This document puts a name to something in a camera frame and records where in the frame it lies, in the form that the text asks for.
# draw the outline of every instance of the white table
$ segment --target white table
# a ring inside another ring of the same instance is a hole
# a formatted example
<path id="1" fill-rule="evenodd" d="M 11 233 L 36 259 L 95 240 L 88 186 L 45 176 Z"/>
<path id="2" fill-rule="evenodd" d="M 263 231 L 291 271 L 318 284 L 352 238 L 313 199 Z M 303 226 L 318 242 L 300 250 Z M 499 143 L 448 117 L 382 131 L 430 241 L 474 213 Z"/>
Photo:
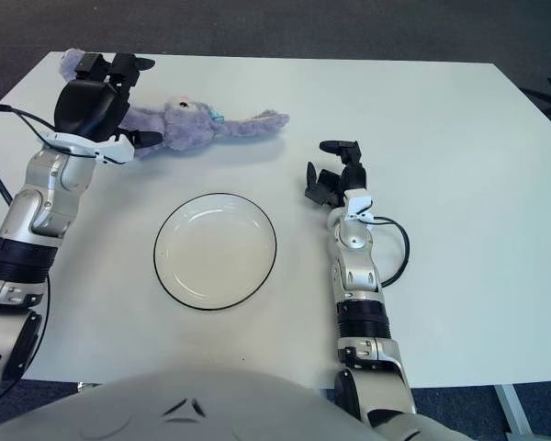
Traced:
<path id="1" fill-rule="evenodd" d="M 50 53 L 3 102 L 50 119 L 64 82 Z M 278 136 L 98 167 L 52 269 L 52 309 L 29 379 L 106 382 L 173 363 L 243 367 L 328 387 L 336 321 L 326 209 L 304 198 L 306 162 L 359 140 L 376 214 L 408 230 L 410 265 L 386 290 L 412 387 L 551 380 L 551 122 L 491 64 L 154 56 L 131 102 L 188 95 L 227 118 L 265 108 Z M 0 115 L 0 173 L 16 191 L 39 145 Z M 271 218 L 278 256 L 243 304 L 194 311 L 153 271 L 154 237 L 184 201 L 231 192 Z M 0 199 L 0 223 L 6 207 Z M 382 275 L 401 259 L 377 233 Z"/>

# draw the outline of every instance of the purple plush toy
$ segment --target purple plush toy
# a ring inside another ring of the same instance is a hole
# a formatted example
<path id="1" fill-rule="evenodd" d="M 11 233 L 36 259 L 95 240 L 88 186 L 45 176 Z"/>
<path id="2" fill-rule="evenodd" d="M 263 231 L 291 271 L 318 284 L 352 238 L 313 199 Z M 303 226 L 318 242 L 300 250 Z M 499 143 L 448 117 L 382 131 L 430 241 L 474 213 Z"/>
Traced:
<path id="1" fill-rule="evenodd" d="M 69 49 L 62 58 L 60 73 L 65 81 L 75 78 L 75 66 L 84 51 Z M 288 115 L 266 110 L 256 117 L 240 121 L 225 120 L 204 103 L 184 99 L 171 99 L 163 110 L 131 107 L 120 123 L 122 129 L 151 130 L 163 134 L 163 142 L 139 149 L 140 157 L 163 147 L 184 151 L 202 147 L 216 136 L 255 136 L 274 133 L 284 127 Z"/>

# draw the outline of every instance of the bunny ear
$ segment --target bunny ear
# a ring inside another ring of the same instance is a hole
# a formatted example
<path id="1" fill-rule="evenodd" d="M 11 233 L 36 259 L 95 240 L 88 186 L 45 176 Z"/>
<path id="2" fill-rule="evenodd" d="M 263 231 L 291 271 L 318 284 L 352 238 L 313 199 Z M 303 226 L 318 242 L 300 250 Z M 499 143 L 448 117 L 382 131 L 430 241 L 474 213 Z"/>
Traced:
<path id="1" fill-rule="evenodd" d="M 286 114 L 266 110 L 251 119 L 213 122 L 212 127 L 214 131 L 221 135 L 255 136 L 274 133 L 288 124 L 289 121 L 290 116 Z"/>
<path id="2" fill-rule="evenodd" d="M 82 60 L 85 52 L 79 49 L 68 49 L 63 54 L 62 61 L 59 66 L 59 73 L 65 81 L 72 81 L 75 78 L 75 66 Z"/>

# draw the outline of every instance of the metal bracket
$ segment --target metal bracket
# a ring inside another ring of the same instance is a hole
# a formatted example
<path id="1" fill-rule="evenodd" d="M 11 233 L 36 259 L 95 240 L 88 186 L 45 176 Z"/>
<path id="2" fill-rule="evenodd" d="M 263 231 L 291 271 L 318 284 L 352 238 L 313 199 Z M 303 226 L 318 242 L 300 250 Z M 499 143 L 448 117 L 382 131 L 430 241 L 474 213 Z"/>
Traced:
<path id="1" fill-rule="evenodd" d="M 116 163 L 132 161 L 135 148 L 125 135 L 111 136 L 107 141 L 94 142 L 71 133 L 50 133 L 46 141 L 55 146 L 62 147 L 74 154 L 94 156 L 99 163 L 106 164 L 109 160 Z"/>

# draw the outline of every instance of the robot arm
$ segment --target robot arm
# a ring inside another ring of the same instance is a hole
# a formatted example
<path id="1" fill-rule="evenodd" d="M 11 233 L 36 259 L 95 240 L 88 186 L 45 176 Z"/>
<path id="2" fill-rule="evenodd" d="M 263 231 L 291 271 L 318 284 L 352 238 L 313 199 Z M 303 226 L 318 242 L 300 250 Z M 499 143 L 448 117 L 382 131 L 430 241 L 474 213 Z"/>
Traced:
<path id="1" fill-rule="evenodd" d="M 372 257 L 373 201 L 367 193 L 365 169 L 357 142 L 324 141 L 320 148 L 341 156 L 338 176 L 328 170 L 307 170 L 305 195 L 333 210 L 331 231 L 332 286 L 337 311 L 338 356 L 345 369 L 335 379 L 339 406 L 366 424 L 375 425 L 387 411 L 415 413 L 414 401 L 392 340 L 382 282 Z"/>
<path id="2" fill-rule="evenodd" d="M 129 88 L 152 66 L 132 54 L 117 54 L 112 63 L 86 54 L 57 102 L 55 132 L 39 136 L 43 147 L 28 162 L 25 184 L 0 228 L 0 381 L 18 379 L 28 367 L 41 320 L 29 308 L 47 292 L 49 270 L 96 162 L 133 158 L 140 134 L 118 124 L 129 109 Z"/>

